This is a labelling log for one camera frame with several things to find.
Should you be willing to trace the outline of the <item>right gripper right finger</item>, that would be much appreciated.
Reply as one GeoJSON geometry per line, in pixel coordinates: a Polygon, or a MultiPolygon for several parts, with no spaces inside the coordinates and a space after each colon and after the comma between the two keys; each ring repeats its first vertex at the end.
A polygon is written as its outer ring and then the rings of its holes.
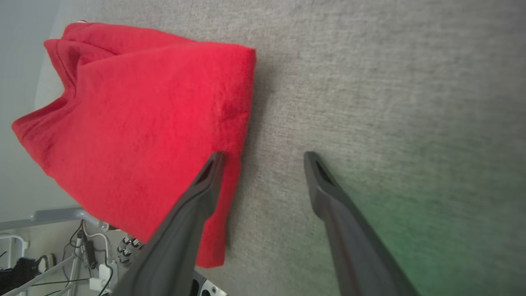
{"type": "Polygon", "coordinates": [[[402,268],[314,151],[304,153],[311,206],[323,221],[342,296],[417,296],[402,268]]]}

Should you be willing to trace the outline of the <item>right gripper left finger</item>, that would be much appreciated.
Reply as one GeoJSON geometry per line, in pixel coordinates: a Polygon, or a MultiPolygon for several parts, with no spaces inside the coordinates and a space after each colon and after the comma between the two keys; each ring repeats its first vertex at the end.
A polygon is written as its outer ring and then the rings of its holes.
{"type": "Polygon", "coordinates": [[[215,152],[173,206],[113,296],[188,296],[204,225],[216,210],[225,154],[215,152]]]}

